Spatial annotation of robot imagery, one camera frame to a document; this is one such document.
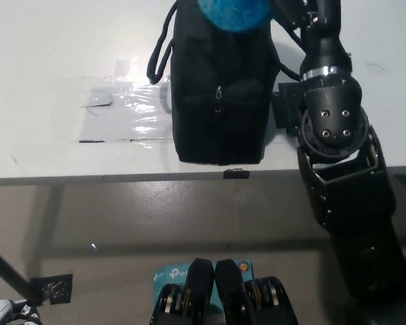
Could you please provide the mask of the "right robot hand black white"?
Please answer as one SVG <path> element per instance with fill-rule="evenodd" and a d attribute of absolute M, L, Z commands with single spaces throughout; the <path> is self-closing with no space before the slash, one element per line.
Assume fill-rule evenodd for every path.
<path fill-rule="evenodd" d="M 302 0 L 271 0 L 274 18 L 283 27 L 302 28 L 307 23 L 307 8 Z"/>

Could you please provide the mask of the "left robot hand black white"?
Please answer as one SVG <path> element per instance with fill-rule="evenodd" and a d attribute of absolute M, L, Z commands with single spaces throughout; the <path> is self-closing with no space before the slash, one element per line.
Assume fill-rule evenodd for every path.
<path fill-rule="evenodd" d="M 30 305 L 27 300 L 11 301 L 1 299 L 0 325 L 10 324 L 16 320 L 22 320 L 23 324 L 42 324 L 37 308 Z"/>

